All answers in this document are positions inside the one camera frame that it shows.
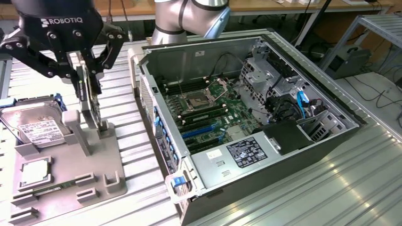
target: hard drive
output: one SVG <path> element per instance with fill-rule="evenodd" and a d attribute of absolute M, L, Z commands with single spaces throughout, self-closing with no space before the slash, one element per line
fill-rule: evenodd
<path fill-rule="evenodd" d="M 61 115 L 65 106 L 61 97 L 21 99 L 0 105 L 0 120 L 16 136 L 20 144 L 32 143 L 44 148 L 64 143 L 70 130 L 62 125 Z"/>

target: blue pci slot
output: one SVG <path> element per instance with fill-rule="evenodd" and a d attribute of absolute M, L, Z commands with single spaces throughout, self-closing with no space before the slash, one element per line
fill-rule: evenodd
<path fill-rule="evenodd" d="M 197 130 L 194 130 L 194 131 L 192 131 L 192 132 L 184 133 L 184 134 L 181 135 L 181 137 L 182 137 L 182 139 L 185 139 L 185 138 L 193 137 L 193 136 L 196 136 L 196 135 L 198 135 L 198 134 L 211 132 L 213 129 L 215 129 L 215 125 L 211 125 L 211 126 L 208 126 L 208 127 L 204 127 L 204 128 L 201 128 L 201 129 L 197 129 Z"/>

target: ram slot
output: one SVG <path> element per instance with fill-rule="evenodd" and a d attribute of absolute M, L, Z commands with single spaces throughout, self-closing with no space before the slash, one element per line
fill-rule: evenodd
<path fill-rule="evenodd" d="M 200 89 L 207 88 L 207 84 L 204 81 L 200 82 L 192 82 L 192 83 L 180 83 L 180 86 L 177 84 L 169 85 L 165 87 L 168 91 L 165 92 L 168 95 L 177 95 L 181 92 L 186 93 L 190 91 L 196 91 Z"/>
<path fill-rule="evenodd" d="M 204 112 L 192 116 L 188 116 L 185 118 L 181 118 L 181 124 L 189 125 L 193 123 L 197 123 L 201 120 L 209 120 L 212 118 L 220 117 L 227 114 L 227 108 L 217 109 L 209 112 Z"/>
<path fill-rule="evenodd" d="M 212 107 L 207 107 L 207 108 L 198 109 L 198 110 L 196 110 L 193 112 L 188 112 L 185 114 L 181 114 L 181 118 L 185 118 L 188 116 L 192 116 L 192 115 L 196 115 L 196 114 L 200 114 L 200 113 L 204 113 L 204 112 L 213 111 L 216 109 L 223 109 L 223 106 L 217 105 L 217 106 L 212 106 Z"/>

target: wooden desk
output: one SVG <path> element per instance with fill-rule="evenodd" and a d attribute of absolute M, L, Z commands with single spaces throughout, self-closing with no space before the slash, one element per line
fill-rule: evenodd
<path fill-rule="evenodd" d="M 120 0 L 110 0 L 110 15 L 113 21 L 125 21 L 122 7 Z M 319 9 L 325 0 L 320 0 L 319 4 L 311 4 L 308 6 L 307 13 L 311 13 L 311 17 L 305 23 L 301 34 L 297 38 L 296 45 L 304 39 L 307 30 L 309 29 L 312 22 L 316 18 Z M 381 7 L 373 6 L 375 10 L 380 10 L 380 13 L 392 6 L 392 2 L 388 0 L 379 0 Z M 154 2 L 153 0 L 122 0 L 126 18 L 132 20 L 149 20 L 154 19 Z M 94 6 L 104 17 L 108 16 L 108 0 L 94 0 Z M 273 0 L 231 0 L 231 15 L 232 16 L 247 16 L 247 15 L 271 15 L 271 14 L 299 14 L 305 10 L 307 5 L 299 3 L 288 3 L 284 1 L 281 4 Z M 357 5 L 351 6 L 341 0 L 332 0 L 325 12 L 351 12 L 351 11 L 371 11 L 372 5 Z M 0 19 L 2 20 L 17 20 L 18 15 L 12 5 L 0 4 Z"/>
<path fill-rule="evenodd" d="M 317 4 L 317 9 L 321 8 L 324 2 L 325 2 L 324 0 L 320 0 L 320 3 Z M 340 9 L 340 10 L 344 10 L 344 9 L 361 9 L 361 11 L 363 11 L 363 9 L 380 10 L 380 7 L 385 8 L 385 7 L 391 7 L 393 5 L 393 3 L 388 0 L 379 0 L 377 2 L 380 4 L 373 2 L 373 3 L 367 4 L 367 5 L 349 5 L 341 0 L 332 0 L 329 5 L 328 5 L 328 8 L 327 8 L 325 12 L 331 12 L 332 10 L 336 10 L 336 9 Z"/>

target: metal shelf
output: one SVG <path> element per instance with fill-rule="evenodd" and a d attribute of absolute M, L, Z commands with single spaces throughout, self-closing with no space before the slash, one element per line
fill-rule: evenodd
<path fill-rule="evenodd" d="M 397 46 L 399 49 L 402 49 L 402 16 L 397 14 L 357 16 L 352 21 L 348 29 L 345 30 L 332 51 L 325 55 L 324 59 L 320 62 L 319 67 L 323 71 L 327 69 L 329 63 L 332 62 L 336 56 L 339 49 L 345 44 L 349 36 L 352 35 L 359 25 L 364 26 L 369 31 L 376 33 L 395 46 Z M 355 43 L 360 43 L 365 35 L 363 35 L 361 38 Z"/>

